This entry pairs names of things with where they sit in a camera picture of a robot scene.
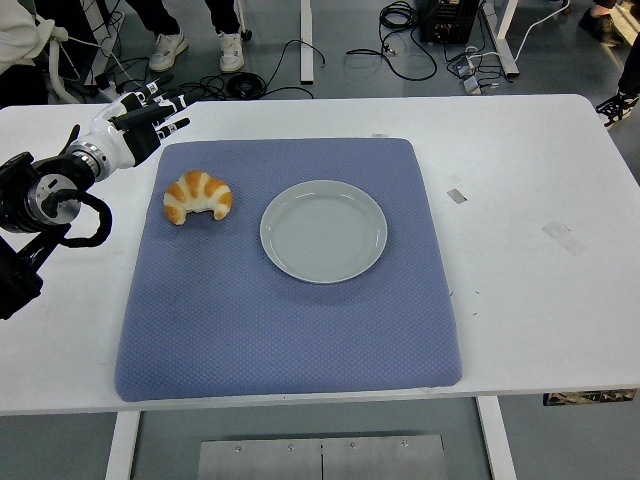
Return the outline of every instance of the pants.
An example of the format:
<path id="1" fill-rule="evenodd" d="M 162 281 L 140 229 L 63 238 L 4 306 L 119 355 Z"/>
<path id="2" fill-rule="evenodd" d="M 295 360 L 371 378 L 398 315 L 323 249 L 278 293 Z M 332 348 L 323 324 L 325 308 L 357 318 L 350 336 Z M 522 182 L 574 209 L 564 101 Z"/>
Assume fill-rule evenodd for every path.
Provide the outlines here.
<path id="1" fill-rule="evenodd" d="M 640 95 L 640 35 L 633 42 L 618 82 L 618 88 L 621 92 L 633 97 Z"/>
<path id="2" fill-rule="evenodd" d="M 13 65 L 0 75 L 0 108 L 46 104 L 47 85 L 38 67 Z"/>
<path id="3" fill-rule="evenodd" d="M 169 15 L 162 0 L 126 1 L 138 13 L 145 28 L 155 33 L 156 36 L 180 33 L 178 22 Z M 211 11 L 211 23 L 217 33 L 238 33 L 240 30 L 233 2 L 234 0 L 205 0 Z"/>
<path id="4" fill-rule="evenodd" d="M 609 10 L 611 10 L 613 7 L 615 7 L 617 0 L 594 0 L 593 3 L 595 3 L 596 5 L 600 5 L 601 7 L 604 8 L 608 8 Z"/>

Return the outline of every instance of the white tape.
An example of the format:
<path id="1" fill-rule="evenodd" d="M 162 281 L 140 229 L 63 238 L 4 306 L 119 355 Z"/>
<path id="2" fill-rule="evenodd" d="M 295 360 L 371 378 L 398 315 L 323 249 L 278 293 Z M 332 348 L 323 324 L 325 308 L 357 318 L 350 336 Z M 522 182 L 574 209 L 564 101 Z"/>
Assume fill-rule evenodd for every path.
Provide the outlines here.
<path id="1" fill-rule="evenodd" d="M 458 205 L 467 201 L 467 197 L 462 195 L 462 193 L 460 193 L 460 190 L 458 190 L 457 188 L 454 188 L 453 190 L 449 190 L 447 192 L 447 195 L 449 195 L 453 199 L 453 201 L 456 202 Z"/>
<path id="2" fill-rule="evenodd" d="M 572 255 L 578 255 L 587 248 L 571 233 L 571 230 L 558 222 L 549 222 L 542 227 L 542 230 Z"/>

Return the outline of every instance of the table leg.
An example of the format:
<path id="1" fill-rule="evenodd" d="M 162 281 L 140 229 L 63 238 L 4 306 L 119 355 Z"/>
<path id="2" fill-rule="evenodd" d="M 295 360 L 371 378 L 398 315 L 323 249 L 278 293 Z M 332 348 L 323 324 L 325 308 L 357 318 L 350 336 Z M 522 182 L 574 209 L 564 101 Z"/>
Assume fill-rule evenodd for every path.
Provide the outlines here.
<path id="1" fill-rule="evenodd" d="M 313 45 L 311 19 L 311 0 L 300 0 L 300 40 L 309 45 Z M 304 43 L 300 45 L 300 83 L 313 83 L 313 49 Z"/>
<path id="2" fill-rule="evenodd" d="M 509 44 L 505 39 L 517 5 L 518 0 L 507 0 L 499 16 L 496 14 L 492 3 L 485 3 L 482 7 L 482 12 L 489 26 L 489 33 L 496 47 L 496 52 L 500 55 L 500 63 L 507 77 L 515 77 L 520 74 L 516 62 L 513 59 Z"/>
<path id="3" fill-rule="evenodd" d="M 105 480 L 129 480 L 131 478 L 139 422 L 139 411 L 118 413 Z"/>
<path id="4" fill-rule="evenodd" d="M 478 414 L 494 480 L 516 480 L 498 397 L 477 397 Z"/>
<path id="5" fill-rule="evenodd" d="M 102 48 L 96 53 L 96 58 L 91 65 L 91 73 L 89 73 L 87 79 L 84 81 L 85 87 L 90 87 L 96 84 L 94 81 L 96 75 L 104 73 L 107 67 L 120 28 L 124 22 L 124 13 L 118 12 L 121 14 L 121 17 L 119 17 L 117 22 L 109 21 L 105 24 L 100 8 L 95 0 L 81 0 L 81 3 L 96 43 L 102 45 Z"/>

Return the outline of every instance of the person's leg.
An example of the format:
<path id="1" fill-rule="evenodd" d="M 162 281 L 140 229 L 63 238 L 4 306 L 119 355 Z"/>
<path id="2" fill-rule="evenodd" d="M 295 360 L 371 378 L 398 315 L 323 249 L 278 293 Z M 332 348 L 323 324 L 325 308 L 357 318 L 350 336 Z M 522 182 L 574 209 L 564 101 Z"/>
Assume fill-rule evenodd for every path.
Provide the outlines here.
<path id="1" fill-rule="evenodd" d="M 636 37 L 618 82 L 620 92 L 629 97 L 640 95 L 640 35 Z"/>
<path id="2" fill-rule="evenodd" d="M 244 65 L 240 22 L 234 10 L 234 0 L 205 0 L 211 10 L 211 23 L 220 35 L 220 70 L 234 73 Z"/>
<path id="3" fill-rule="evenodd" d="M 217 33 L 233 34 L 240 31 L 240 22 L 233 8 L 234 0 L 205 0 L 211 11 L 211 23 Z"/>
<path id="4" fill-rule="evenodd" d="M 616 5 L 616 0 L 595 0 L 580 19 L 580 27 L 586 30 L 593 38 L 607 47 L 616 47 L 624 43 L 624 38 L 616 32 L 611 18 L 611 10 Z"/>
<path id="5" fill-rule="evenodd" d="M 0 108 L 10 105 L 46 105 L 44 75 L 29 65 L 13 65 L 0 75 Z"/>
<path id="6" fill-rule="evenodd" d="M 164 72 L 188 46 L 180 25 L 169 15 L 162 0 L 126 0 L 140 16 L 145 28 L 156 35 L 156 46 L 149 58 L 149 69 Z"/>
<path id="7" fill-rule="evenodd" d="M 178 22 L 169 15 L 162 0 L 126 0 L 126 2 L 136 11 L 144 27 L 153 32 L 156 37 L 160 34 L 180 33 Z"/>
<path id="8" fill-rule="evenodd" d="M 596 107 L 605 127 L 627 118 L 640 97 L 640 35 L 633 42 L 618 81 L 618 93 Z"/>

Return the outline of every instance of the white sleeve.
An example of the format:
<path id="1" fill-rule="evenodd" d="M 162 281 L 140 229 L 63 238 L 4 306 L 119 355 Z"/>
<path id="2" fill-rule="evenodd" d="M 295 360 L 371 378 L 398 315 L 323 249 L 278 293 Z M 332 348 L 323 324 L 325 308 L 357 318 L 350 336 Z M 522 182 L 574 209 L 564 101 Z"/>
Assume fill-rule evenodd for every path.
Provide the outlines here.
<path id="1" fill-rule="evenodd" d="M 29 64 L 42 51 L 53 27 L 52 20 L 36 27 L 17 0 L 0 0 L 0 74 L 16 63 Z"/>

